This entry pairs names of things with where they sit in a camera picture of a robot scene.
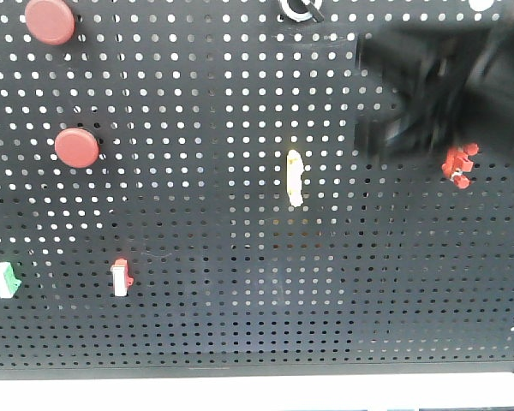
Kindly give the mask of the black blurred gripper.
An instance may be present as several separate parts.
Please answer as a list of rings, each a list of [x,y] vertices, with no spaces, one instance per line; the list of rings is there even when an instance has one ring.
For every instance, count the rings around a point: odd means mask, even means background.
[[[514,16],[474,27],[383,29],[361,36],[356,56],[399,103],[390,115],[357,120],[360,152],[394,158],[471,141],[514,152]]]

